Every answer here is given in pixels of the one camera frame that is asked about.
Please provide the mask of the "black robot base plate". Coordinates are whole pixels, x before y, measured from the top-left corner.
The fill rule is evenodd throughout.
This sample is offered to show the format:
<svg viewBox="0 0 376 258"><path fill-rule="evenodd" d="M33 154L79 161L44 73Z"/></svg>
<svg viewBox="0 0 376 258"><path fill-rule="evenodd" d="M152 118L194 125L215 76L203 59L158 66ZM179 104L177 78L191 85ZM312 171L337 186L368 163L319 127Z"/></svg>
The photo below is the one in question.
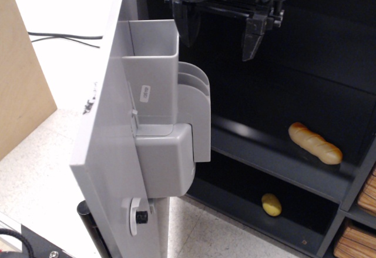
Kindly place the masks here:
<svg viewBox="0 0 376 258"><path fill-rule="evenodd" d="M1 249L1 257L72 257L65 250L23 225L21 225L20 231L2 227L1 239L3 236L6 239L13 238L17 243L21 244L21 247L17 247L17 250ZM16 247L14 243L7 242L6 239L4 240L5 244Z"/></svg>

